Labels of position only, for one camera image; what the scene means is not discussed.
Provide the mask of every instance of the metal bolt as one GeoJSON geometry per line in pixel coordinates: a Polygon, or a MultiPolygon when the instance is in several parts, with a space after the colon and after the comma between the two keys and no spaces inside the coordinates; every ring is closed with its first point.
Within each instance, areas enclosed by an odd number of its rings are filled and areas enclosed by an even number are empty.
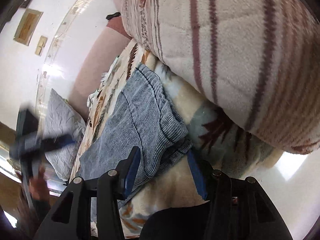
{"type": "Polygon", "coordinates": [[[222,174],[222,172],[220,170],[213,170],[212,174],[214,176],[220,176],[222,174]]]}
{"type": "Polygon", "coordinates": [[[76,178],[74,178],[73,183],[78,184],[81,181],[82,181],[82,179],[80,177],[76,177],[76,178]]]}
{"type": "Polygon", "coordinates": [[[111,177],[116,176],[117,173],[118,173],[118,172],[117,172],[116,170],[110,170],[110,171],[108,171],[108,175],[111,176],[111,177]]]}
{"type": "Polygon", "coordinates": [[[249,183],[255,183],[256,182],[256,179],[254,177],[247,177],[247,181],[249,183]]]}

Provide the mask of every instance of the striped blanket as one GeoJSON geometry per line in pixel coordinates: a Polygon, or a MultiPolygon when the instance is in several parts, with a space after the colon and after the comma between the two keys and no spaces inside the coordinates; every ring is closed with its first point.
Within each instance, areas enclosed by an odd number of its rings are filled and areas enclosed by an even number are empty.
{"type": "Polygon", "coordinates": [[[319,25],[300,0],[122,0],[126,32],[241,128],[320,146],[319,25]]]}

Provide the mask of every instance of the white wall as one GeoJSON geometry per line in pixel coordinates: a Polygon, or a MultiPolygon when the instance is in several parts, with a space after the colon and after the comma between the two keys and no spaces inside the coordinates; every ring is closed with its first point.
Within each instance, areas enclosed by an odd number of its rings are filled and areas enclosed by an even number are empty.
{"type": "Polygon", "coordinates": [[[56,33],[59,38],[54,44],[58,45],[59,50],[55,51],[55,48],[52,48],[48,51],[48,55],[53,56],[47,58],[43,68],[43,71],[47,72],[47,83],[44,96],[41,98],[43,108],[38,109],[42,117],[45,117],[52,88],[63,98],[69,98],[85,58],[106,28],[108,23],[106,16],[117,11],[113,0],[86,0],[76,6],[81,6],[79,14],[73,18],[74,13],[71,9],[64,20],[66,25],[61,25],[61,30],[56,33]]]}
{"type": "Polygon", "coordinates": [[[76,0],[33,0],[29,8],[43,15],[29,46],[13,40],[24,9],[19,8],[0,33],[0,122],[16,129],[21,104],[35,106],[37,79],[57,28],[76,0]],[[35,55],[40,36],[48,38],[41,57],[35,55]]]}
{"type": "Polygon", "coordinates": [[[284,153],[272,168],[255,177],[286,223],[293,240],[302,240],[320,214],[320,150],[308,155],[284,153]]]}

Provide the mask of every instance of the fleece blanket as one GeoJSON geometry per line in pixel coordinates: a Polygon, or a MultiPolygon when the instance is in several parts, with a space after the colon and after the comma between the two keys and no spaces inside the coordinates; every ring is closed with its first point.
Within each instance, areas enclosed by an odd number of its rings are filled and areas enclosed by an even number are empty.
{"type": "MultiPolygon", "coordinates": [[[[167,172],[192,147],[188,130],[160,78],[140,63],[118,95],[115,109],[101,136],[80,158],[77,176],[99,178],[128,158],[133,146],[141,158],[128,198],[122,207],[152,178],[167,172]]],[[[97,220],[96,198],[91,201],[91,220],[97,220]]]]}
{"type": "MultiPolygon", "coordinates": [[[[112,116],[118,95],[133,71],[142,62],[159,76],[164,91],[182,117],[193,143],[193,151],[231,177],[245,177],[258,165],[282,152],[245,132],[223,110],[174,74],[153,53],[132,40],[121,53],[109,76],[101,80],[92,102],[86,131],[80,145],[71,179],[80,168],[80,157],[103,136],[104,127],[112,116]]],[[[146,220],[155,212],[170,207],[189,207],[204,203],[198,195],[186,156],[166,173],[151,179],[119,209],[126,237],[138,236],[146,220]]],[[[92,223],[93,234],[97,230],[92,223]]]]}
{"type": "Polygon", "coordinates": [[[300,0],[122,0],[126,32],[273,147],[320,146],[319,25],[300,0]]]}

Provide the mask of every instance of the light switch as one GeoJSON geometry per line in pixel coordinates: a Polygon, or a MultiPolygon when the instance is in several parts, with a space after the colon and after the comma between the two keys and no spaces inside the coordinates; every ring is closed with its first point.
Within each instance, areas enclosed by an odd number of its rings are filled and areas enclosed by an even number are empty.
{"type": "Polygon", "coordinates": [[[41,56],[42,49],[44,48],[45,44],[47,43],[47,40],[48,40],[47,37],[44,37],[44,36],[40,37],[37,48],[36,48],[36,52],[35,52],[36,55],[41,56]]]}

